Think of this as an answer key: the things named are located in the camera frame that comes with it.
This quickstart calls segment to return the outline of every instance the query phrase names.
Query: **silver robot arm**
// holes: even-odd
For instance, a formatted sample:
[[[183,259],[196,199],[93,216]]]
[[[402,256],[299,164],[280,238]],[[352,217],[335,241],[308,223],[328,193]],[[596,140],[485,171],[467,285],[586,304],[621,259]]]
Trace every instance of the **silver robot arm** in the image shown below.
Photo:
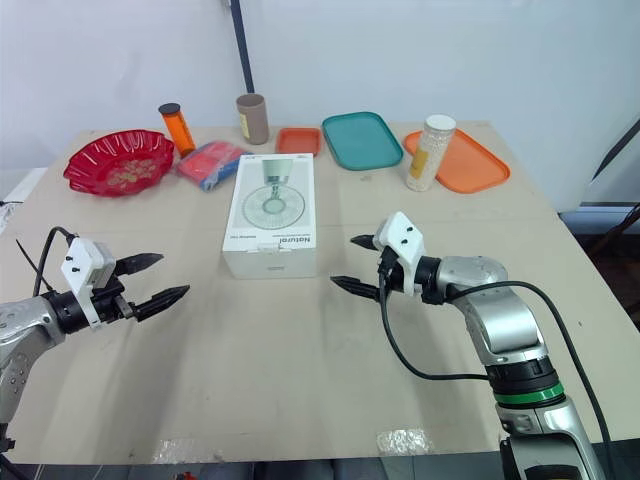
[[[464,315],[487,371],[498,417],[509,434],[500,444],[505,478],[605,479],[526,303],[509,287],[462,294],[507,280],[500,263],[487,257],[424,256],[422,234],[400,212],[389,217],[375,235],[360,235],[352,242],[382,252],[378,272],[386,278],[387,294],[400,291],[430,304],[451,299]],[[380,298],[379,288],[358,279],[332,280],[350,293]]]
[[[485,257],[444,257],[436,274],[445,296],[504,280],[504,267]],[[505,470],[517,470],[518,476],[513,472],[512,477],[522,479],[536,471],[548,478],[579,473],[575,478],[604,479],[529,307],[509,287],[471,293],[452,304],[464,315],[487,370],[502,428],[510,434],[501,444]]]
[[[139,305],[127,302],[118,276],[144,270],[162,255],[141,253],[116,261],[103,244],[75,236],[68,242],[61,270],[70,291],[52,290],[0,304],[0,453],[14,447],[15,441],[7,437],[9,422],[31,367],[44,352],[86,327],[99,329],[121,318],[145,320],[169,308],[189,290],[188,285],[173,287]]]

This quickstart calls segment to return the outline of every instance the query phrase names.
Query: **orange tray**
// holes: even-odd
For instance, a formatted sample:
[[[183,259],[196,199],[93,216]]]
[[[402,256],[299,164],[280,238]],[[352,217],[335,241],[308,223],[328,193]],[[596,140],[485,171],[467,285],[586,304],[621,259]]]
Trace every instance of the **orange tray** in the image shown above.
[[[283,128],[278,132],[276,153],[312,153],[320,151],[320,130],[317,128]]]
[[[420,134],[413,132],[404,138],[404,148],[416,153]],[[507,181],[511,170],[506,163],[476,142],[459,128],[449,143],[436,178],[458,193],[475,193]]]

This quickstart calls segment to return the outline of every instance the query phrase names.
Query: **plastic bag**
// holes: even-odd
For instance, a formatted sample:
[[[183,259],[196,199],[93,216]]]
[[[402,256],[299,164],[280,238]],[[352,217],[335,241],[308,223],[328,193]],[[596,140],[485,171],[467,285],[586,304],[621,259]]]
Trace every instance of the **plastic bag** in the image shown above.
[[[229,142],[214,141],[203,145],[184,157],[178,171],[193,180],[205,192],[238,170],[245,149]]]

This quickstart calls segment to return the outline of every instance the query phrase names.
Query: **white cylindrical container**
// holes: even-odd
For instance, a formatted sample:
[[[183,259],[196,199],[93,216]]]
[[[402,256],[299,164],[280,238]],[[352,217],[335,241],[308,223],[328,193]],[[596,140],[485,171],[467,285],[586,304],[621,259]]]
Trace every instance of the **white cylindrical container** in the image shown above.
[[[422,192],[429,188],[455,130],[456,121],[447,115],[427,117],[407,176],[407,186],[411,190]]]

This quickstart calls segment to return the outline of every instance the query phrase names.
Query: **product box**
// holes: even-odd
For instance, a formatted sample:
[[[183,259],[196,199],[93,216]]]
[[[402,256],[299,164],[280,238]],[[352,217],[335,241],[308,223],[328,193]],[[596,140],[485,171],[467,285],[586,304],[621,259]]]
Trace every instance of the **product box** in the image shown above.
[[[240,157],[222,256],[237,278],[316,275],[313,155]]]

